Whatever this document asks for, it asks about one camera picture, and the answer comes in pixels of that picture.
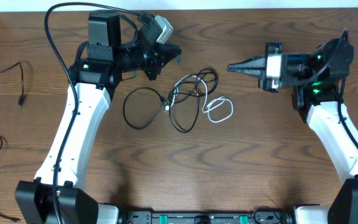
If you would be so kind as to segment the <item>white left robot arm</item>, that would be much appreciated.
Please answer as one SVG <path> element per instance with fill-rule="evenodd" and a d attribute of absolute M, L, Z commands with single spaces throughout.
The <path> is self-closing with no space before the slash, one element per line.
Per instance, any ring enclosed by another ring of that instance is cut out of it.
<path fill-rule="evenodd" d="M 65 111 L 48 156 L 33 181 L 20 181 L 16 202 L 27 223 L 121 223 L 119 209 L 85 192 L 94 139 L 114 92 L 126 72 L 143 71 L 154 80 L 181 54 L 168 38 L 172 25 L 162 16 L 140 12 L 133 39 L 121 40 L 122 9 L 92 11 L 89 39 L 65 67 L 69 87 Z"/>

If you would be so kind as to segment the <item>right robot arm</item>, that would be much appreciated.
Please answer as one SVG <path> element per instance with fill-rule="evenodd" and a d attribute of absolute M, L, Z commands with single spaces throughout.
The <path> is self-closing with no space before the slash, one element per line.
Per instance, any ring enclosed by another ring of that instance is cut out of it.
<path fill-rule="evenodd" d="M 292 87 L 293 108 L 315 132 L 334 164 L 341 188 L 331 206 L 294 205 L 280 223 L 358 223 L 358 130 L 344 103 L 354 47 L 344 29 L 309 53 L 284 53 L 281 43 L 267 43 L 265 54 L 227 66 L 258 79 L 259 88 L 277 93 Z"/>

